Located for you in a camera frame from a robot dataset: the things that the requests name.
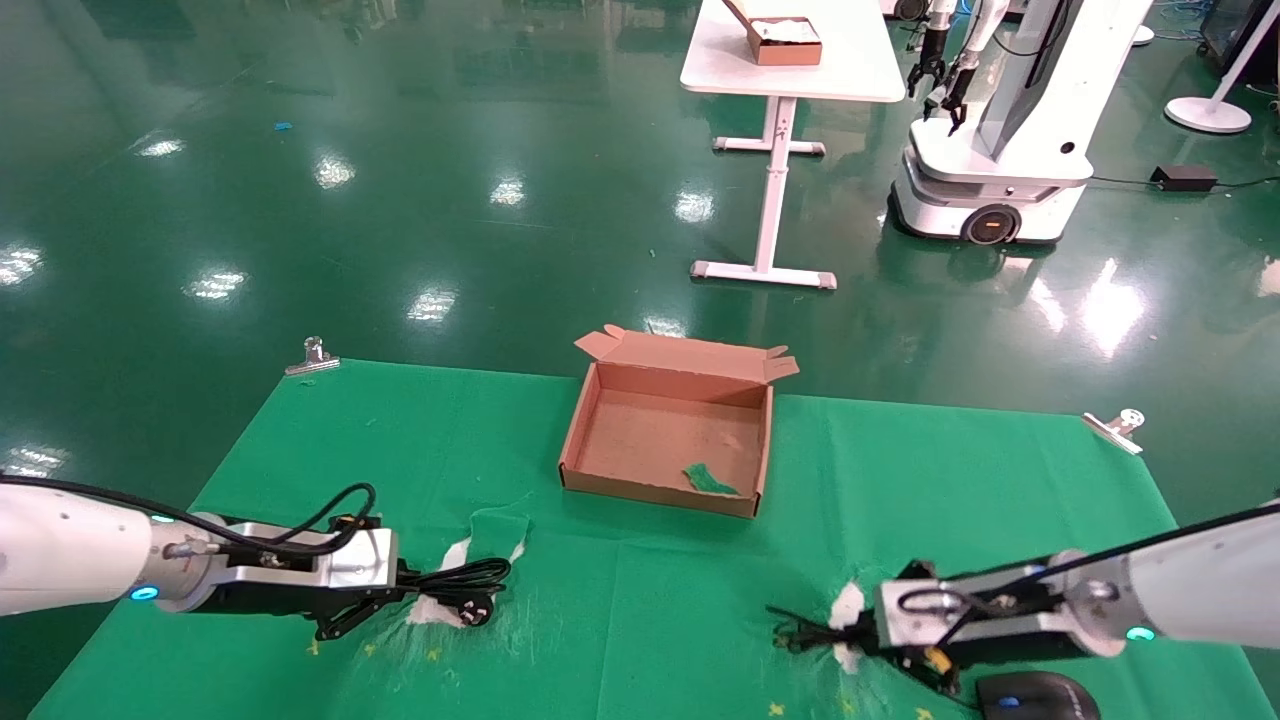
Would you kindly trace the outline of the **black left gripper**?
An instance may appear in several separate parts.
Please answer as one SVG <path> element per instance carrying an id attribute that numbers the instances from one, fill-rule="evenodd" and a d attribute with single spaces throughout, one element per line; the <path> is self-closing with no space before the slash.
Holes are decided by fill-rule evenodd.
<path id="1" fill-rule="evenodd" d="M 216 584 L 197 614 L 314 618 L 316 642 L 337 641 L 385 606 L 417 596 L 411 585 L 330 588 L 232 578 Z"/>

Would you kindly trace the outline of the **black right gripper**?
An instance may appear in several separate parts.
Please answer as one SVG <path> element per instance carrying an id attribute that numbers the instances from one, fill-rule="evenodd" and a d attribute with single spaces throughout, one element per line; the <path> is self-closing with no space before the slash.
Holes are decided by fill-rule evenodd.
<path id="1" fill-rule="evenodd" d="M 895 584 L 938 585 L 936 565 L 928 560 L 911 560 L 893 578 Z M 1011 635 L 987 633 L 974 635 L 963 629 L 942 650 L 923 646 L 895 646 L 891 635 L 872 625 L 800 625 L 800 651 L 818 648 L 841 650 L 849 659 L 878 659 L 936 694 L 957 698 L 959 671 L 974 665 L 1000 665 L 1083 659 L 1089 652 L 1066 632 L 1030 629 Z"/>

